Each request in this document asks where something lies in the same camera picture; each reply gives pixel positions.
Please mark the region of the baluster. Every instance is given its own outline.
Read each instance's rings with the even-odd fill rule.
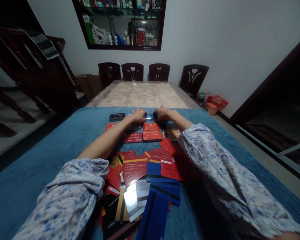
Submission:
[[[29,113],[23,111],[17,103],[9,96],[5,95],[3,92],[0,91],[0,102],[3,104],[11,107],[14,111],[18,113],[20,117],[22,117],[27,123],[34,123],[35,120]]]
[[[38,51],[38,46],[31,40],[29,39],[28,36],[23,36],[22,37],[23,42],[28,46],[28,48],[34,53],[39,60],[39,62],[42,64],[43,68],[47,69],[47,64],[45,60],[42,59],[40,52]]]
[[[19,60],[22,62],[22,64],[27,69],[32,69],[33,68],[32,64],[23,55],[23,53],[22,53],[21,49],[19,48],[18,44],[11,37],[4,34],[3,40],[12,49],[12,51],[16,54],[16,56],[19,58]]]
[[[21,81],[17,81],[16,84],[21,87],[22,92],[24,95],[26,95],[28,98],[31,98],[37,105],[37,107],[44,113],[48,114],[50,113],[50,110],[42,103],[39,101],[39,99],[36,98],[36,95],[34,92],[27,86],[27,84],[24,84]]]
[[[41,103],[37,97],[36,94],[27,86],[27,84],[22,83],[16,75],[10,70],[10,68],[0,59],[0,67],[11,77],[15,83],[21,87],[22,92],[27,97],[31,98],[37,105],[37,107],[44,113],[48,114],[50,111],[47,109],[47,107]]]
[[[74,76],[74,74],[73,74],[73,72],[72,72],[72,70],[71,70],[69,64],[67,63],[67,61],[66,61],[66,59],[65,59],[65,57],[64,57],[64,55],[63,55],[63,53],[62,53],[62,50],[61,50],[61,47],[60,47],[59,43],[58,43],[57,41],[52,41],[52,42],[53,42],[53,45],[56,47],[57,51],[59,52],[59,54],[60,54],[60,56],[61,56],[61,58],[62,58],[62,61],[63,61],[64,65],[66,65],[66,68],[67,68],[67,70],[68,70],[68,72],[69,72],[69,74],[70,74],[70,77],[71,77],[71,79],[74,81],[74,83],[75,83],[75,85],[76,85],[76,90],[77,90],[78,92],[82,92],[82,89],[81,89],[81,87],[79,86],[76,77]]]
[[[7,127],[3,123],[0,123],[0,133],[2,135],[5,135],[6,137],[12,137],[17,134],[15,131],[13,131],[11,128]]]

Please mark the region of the hand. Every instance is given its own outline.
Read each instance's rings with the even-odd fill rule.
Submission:
[[[144,115],[147,114],[147,112],[143,109],[137,108],[136,111],[132,110],[132,115],[130,116],[132,119],[132,123],[143,123],[146,121],[144,118]]]
[[[169,108],[165,106],[161,106],[161,108],[157,108],[153,113],[158,114],[157,121],[162,121],[166,119],[170,119],[170,113],[173,112]]]

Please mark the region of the handrail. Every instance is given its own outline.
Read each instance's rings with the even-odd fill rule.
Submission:
[[[15,34],[15,35],[20,35],[20,36],[25,36],[26,34],[18,29],[12,29],[12,28],[5,28],[5,27],[0,27],[0,32],[5,33],[8,32],[10,34]],[[45,35],[50,41],[56,41],[56,42],[62,42],[65,43],[65,40],[63,38],[58,38],[58,37],[52,37],[52,36],[47,36]]]

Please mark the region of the towel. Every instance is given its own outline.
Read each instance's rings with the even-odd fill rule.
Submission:
[[[24,30],[21,28],[19,28],[19,30],[23,31],[38,46],[47,60],[54,59],[59,56],[57,49],[44,34],[40,32]]]

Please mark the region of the marble tabletop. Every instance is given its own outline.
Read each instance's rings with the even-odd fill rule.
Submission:
[[[114,81],[85,107],[154,107],[201,109],[176,83]]]

